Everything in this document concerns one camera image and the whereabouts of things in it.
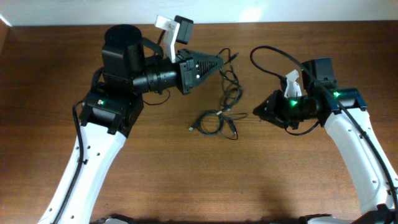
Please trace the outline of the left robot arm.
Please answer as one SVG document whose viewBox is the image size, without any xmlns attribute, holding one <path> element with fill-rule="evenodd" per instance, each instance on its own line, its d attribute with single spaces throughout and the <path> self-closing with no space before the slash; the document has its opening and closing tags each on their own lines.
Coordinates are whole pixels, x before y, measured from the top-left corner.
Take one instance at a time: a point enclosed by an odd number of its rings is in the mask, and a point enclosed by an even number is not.
<svg viewBox="0 0 398 224">
<path fill-rule="evenodd" d="M 109 168 L 144 108 L 143 94 L 175 87 L 187 95 L 223 66 L 216 55 L 182 49 L 176 60 L 132 25 L 104 35 L 103 66 L 73 110 L 76 141 L 41 223 L 88 223 Z"/>
</svg>

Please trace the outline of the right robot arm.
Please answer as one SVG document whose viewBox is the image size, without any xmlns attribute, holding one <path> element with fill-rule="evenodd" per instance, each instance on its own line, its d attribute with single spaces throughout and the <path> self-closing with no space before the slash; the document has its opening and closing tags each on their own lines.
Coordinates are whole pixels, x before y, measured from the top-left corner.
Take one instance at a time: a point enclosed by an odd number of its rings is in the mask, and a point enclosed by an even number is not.
<svg viewBox="0 0 398 224">
<path fill-rule="evenodd" d="M 276 90 L 253 113 L 283 129 L 316 119 L 337 146 L 354 183 L 362 213 L 355 223 L 397 223 L 397 173 L 357 90 L 337 90 L 333 97 L 318 92 L 290 98 Z"/>
</svg>

